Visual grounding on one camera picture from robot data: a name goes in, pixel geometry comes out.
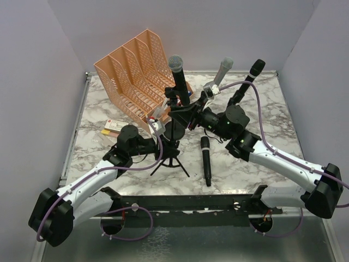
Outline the small black tripod stand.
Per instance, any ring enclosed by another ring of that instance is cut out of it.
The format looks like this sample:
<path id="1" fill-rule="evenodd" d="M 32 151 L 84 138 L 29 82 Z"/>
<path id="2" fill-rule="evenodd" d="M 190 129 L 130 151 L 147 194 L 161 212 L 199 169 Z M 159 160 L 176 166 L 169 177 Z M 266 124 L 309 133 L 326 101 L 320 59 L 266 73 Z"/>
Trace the small black tripod stand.
<path id="1" fill-rule="evenodd" d="M 158 166 L 151 172 L 153 176 L 161 167 L 178 168 L 180 167 L 187 177 L 190 177 L 178 156 L 180 154 L 179 142 L 185 134 L 185 129 L 177 124 L 175 120 L 171 120 L 166 124 L 163 123 L 162 116 L 165 113 L 165 105 L 169 105 L 170 109 L 177 106 L 180 100 L 178 98 L 169 98 L 163 102 L 161 107 L 157 107 L 151 117 L 148 118 L 148 126 L 151 136 L 155 141 L 158 151 L 154 154 L 156 160 L 160 160 Z"/>

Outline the black microphone white band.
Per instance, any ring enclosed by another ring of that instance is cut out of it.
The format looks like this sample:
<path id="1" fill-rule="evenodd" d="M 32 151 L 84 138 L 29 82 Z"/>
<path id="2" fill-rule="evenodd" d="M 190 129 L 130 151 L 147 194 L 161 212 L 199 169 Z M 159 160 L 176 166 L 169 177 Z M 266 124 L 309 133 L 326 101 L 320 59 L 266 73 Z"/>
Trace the black microphone white band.
<path id="1" fill-rule="evenodd" d="M 212 171 L 210 165 L 210 143 L 207 136 L 201 137 L 200 146 L 202 151 L 204 179 L 206 181 L 207 187 L 210 187 L 212 183 Z"/>

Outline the black microphone stand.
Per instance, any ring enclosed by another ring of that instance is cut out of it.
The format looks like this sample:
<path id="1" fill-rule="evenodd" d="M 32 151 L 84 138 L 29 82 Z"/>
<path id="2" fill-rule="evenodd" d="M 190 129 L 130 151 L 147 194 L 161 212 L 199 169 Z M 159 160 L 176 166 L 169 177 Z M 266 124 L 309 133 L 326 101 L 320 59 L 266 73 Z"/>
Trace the black microphone stand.
<path id="1" fill-rule="evenodd" d="M 168 115 L 170 115 L 173 109 L 178 107 L 177 93 L 178 92 L 171 87 L 165 88 L 165 96 L 168 99 L 167 105 L 170 107 Z M 185 135 L 185 129 L 178 124 L 174 118 L 171 118 L 171 121 L 166 123 L 165 129 L 164 137 L 171 141 L 178 141 Z"/>

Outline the black microphone silver grille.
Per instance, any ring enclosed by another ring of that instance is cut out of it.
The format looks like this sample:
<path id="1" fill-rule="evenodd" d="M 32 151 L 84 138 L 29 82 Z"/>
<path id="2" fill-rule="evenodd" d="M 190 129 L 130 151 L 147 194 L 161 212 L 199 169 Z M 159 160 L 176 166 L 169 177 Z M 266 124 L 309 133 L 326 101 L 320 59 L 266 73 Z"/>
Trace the black microphone silver grille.
<path id="1" fill-rule="evenodd" d="M 168 59 L 168 67 L 171 69 L 173 79 L 175 82 L 174 90 L 177 91 L 182 105 L 190 104 L 190 97 L 183 72 L 183 60 L 178 55 L 173 55 Z"/>

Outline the black microphone grey band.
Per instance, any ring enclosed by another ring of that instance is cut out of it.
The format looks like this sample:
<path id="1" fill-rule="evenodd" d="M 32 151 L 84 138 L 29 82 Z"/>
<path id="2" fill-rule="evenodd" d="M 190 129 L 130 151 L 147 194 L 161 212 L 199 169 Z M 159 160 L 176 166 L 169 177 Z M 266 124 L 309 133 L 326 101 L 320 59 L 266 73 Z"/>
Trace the black microphone grey band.
<path id="1" fill-rule="evenodd" d="M 261 74 L 265 67 L 266 63 L 262 59 L 258 59 L 250 68 L 248 76 L 245 78 L 245 81 L 254 82 L 254 80 Z M 228 106 L 238 104 L 243 97 L 245 96 L 246 91 L 250 85 L 242 84 L 235 94 L 229 99 Z"/>

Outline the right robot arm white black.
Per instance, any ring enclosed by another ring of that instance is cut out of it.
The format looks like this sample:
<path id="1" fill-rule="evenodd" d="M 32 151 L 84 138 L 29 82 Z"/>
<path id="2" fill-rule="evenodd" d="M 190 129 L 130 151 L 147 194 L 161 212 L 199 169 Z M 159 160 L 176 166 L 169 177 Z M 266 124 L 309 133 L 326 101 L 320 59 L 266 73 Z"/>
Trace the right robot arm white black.
<path id="1" fill-rule="evenodd" d="M 169 116 L 189 130 L 200 126 L 228 140 L 225 147 L 235 158 L 262 165 L 296 184 L 263 189 L 260 201 L 266 207 L 301 207 L 320 218 L 332 218 L 343 192 L 340 169 L 336 165 L 310 163 L 266 143 L 246 130 L 250 119 L 239 105 L 215 114 L 209 108 L 192 103 L 172 109 Z"/>

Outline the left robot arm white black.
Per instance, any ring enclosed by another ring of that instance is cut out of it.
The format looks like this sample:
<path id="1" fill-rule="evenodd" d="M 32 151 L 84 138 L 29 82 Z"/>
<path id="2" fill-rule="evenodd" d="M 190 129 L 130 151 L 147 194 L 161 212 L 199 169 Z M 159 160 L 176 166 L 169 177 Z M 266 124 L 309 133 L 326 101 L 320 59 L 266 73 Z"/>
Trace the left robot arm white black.
<path id="1" fill-rule="evenodd" d="M 101 186 L 131 170 L 133 156 L 154 154 L 160 160 L 169 140 L 159 134 L 153 123 L 149 126 L 154 132 L 150 139 L 143 138 L 135 126 L 125 126 L 116 144 L 94 169 L 68 186 L 56 191 L 47 188 L 39 194 L 28 222 L 37 241 L 60 245 L 73 230 L 74 211 Z"/>

